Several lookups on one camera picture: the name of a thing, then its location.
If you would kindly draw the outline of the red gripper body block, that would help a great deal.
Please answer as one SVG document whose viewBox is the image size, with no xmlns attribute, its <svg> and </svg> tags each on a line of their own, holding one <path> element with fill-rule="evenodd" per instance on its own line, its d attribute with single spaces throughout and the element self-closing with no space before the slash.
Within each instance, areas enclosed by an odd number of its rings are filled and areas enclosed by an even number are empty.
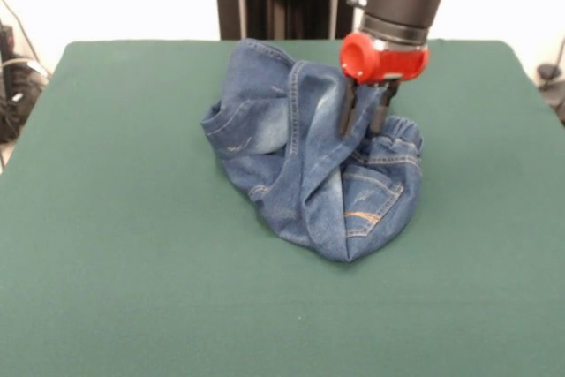
<svg viewBox="0 0 565 377">
<path fill-rule="evenodd" d="M 339 49 L 339 65 L 343 74 L 359 85 L 415 79 L 426 68 L 428 57 L 426 44 L 384 41 L 361 31 L 350 33 Z"/>
</svg>

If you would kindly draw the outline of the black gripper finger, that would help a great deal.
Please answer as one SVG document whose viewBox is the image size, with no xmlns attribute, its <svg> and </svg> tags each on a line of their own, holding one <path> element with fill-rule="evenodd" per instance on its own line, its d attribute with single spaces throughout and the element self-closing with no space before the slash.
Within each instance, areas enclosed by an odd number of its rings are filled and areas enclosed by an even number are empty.
<svg viewBox="0 0 565 377">
<path fill-rule="evenodd" d="M 388 79 L 380 84 L 382 93 L 380 94 L 379 105 L 370 124 L 370 130 L 372 133 L 380 133 L 388 116 L 389 105 L 392 99 L 396 96 L 399 86 L 399 79 Z"/>
<path fill-rule="evenodd" d="M 341 137 L 345 137 L 350 131 L 350 121 L 354 116 L 357 102 L 357 87 L 358 83 L 355 79 L 347 79 L 339 124 L 339 134 Z"/>
</svg>

